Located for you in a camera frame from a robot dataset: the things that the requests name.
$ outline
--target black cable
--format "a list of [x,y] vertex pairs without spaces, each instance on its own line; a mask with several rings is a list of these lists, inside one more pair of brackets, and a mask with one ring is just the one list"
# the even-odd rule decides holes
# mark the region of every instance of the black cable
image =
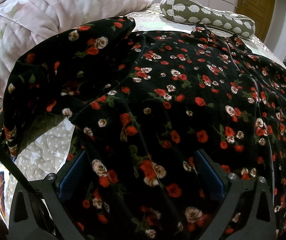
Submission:
[[3,151],[0,147],[0,162],[8,169],[8,171],[18,180],[18,182],[26,189],[28,192],[35,193],[35,190],[28,182],[27,178],[11,160],[10,156]]

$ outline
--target green leaf print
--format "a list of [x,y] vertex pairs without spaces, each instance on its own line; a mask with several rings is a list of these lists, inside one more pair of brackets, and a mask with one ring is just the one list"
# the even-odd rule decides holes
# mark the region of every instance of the green leaf print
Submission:
[[24,78],[23,78],[21,75],[19,75],[19,78],[20,78],[20,80],[22,81],[22,83],[24,84],[24,83],[25,83]]
[[193,128],[189,127],[189,130],[187,131],[187,133],[188,134],[195,134],[196,131]]
[[5,32],[5,28],[6,28],[7,24],[5,24],[3,26],[3,28],[0,30],[0,39],[3,38],[4,32]]
[[34,76],[34,74],[31,75],[31,77],[30,77],[30,79],[28,80],[28,82],[29,82],[30,84],[34,84],[34,83],[35,83],[35,76]]

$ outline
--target metal screw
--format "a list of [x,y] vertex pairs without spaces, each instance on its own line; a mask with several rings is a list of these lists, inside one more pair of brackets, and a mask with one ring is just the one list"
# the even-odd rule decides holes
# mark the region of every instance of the metal screw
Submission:
[[46,178],[47,178],[48,180],[52,180],[52,179],[54,179],[55,177],[56,177],[56,174],[55,174],[55,173],[49,173],[49,174],[46,175]]
[[259,179],[259,181],[262,182],[262,183],[266,182],[266,179],[265,179],[264,177],[262,177],[262,176],[260,176],[258,179]]
[[237,176],[236,176],[235,173],[229,173],[229,174],[228,174],[228,177],[229,177],[230,179],[236,179],[236,178],[237,178]]

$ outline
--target bed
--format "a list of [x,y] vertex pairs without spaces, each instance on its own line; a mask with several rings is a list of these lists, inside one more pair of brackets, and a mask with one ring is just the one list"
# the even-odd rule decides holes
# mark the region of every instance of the bed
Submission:
[[[195,29],[193,25],[168,21],[163,16],[159,4],[152,4],[141,12],[130,13],[127,16],[133,17],[136,21],[134,31],[167,30],[191,33]],[[223,31],[211,30],[220,36],[231,36]],[[286,68],[257,37],[244,42],[255,54],[270,58]],[[14,159],[28,180],[43,179],[50,172],[57,173],[60,167],[73,157],[80,147],[77,137],[73,135],[74,128],[63,115],[42,113],[36,117],[25,132],[19,154]],[[7,226],[16,183],[16,179],[0,163],[0,217]]]

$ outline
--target green pillow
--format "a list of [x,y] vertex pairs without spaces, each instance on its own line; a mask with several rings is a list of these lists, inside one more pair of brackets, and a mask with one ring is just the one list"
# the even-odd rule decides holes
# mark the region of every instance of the green pillow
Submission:
[[212,28],[236,33],[244,39],[252,38],[255,33],[255,22],[251,18],[211,9],[194,0],[162,0],[160,8],[163,14],[174,22],[184,24],[202,22]]

